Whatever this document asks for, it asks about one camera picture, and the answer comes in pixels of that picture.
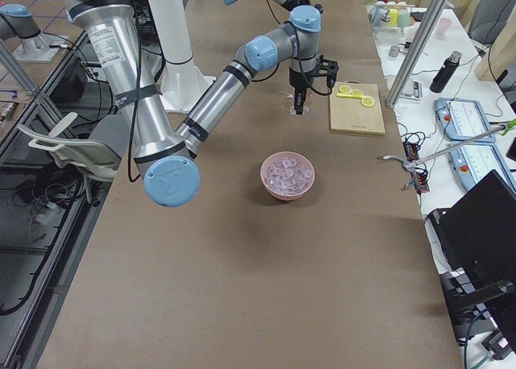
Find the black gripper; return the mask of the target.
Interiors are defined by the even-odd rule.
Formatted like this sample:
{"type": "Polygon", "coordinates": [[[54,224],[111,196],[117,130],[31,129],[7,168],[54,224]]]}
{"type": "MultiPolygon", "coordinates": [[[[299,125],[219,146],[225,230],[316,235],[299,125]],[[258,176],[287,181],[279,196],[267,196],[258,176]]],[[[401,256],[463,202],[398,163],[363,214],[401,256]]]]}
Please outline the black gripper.
{"type": "Polygon", "coordinates": [[[289,83],[294,89],[293,113],[296,115],[303,115],[306,91],[309,85],[314,83],[314,73],[315,69],[304,73],[298,72],[293,68],[289,69],[289,83]]]}

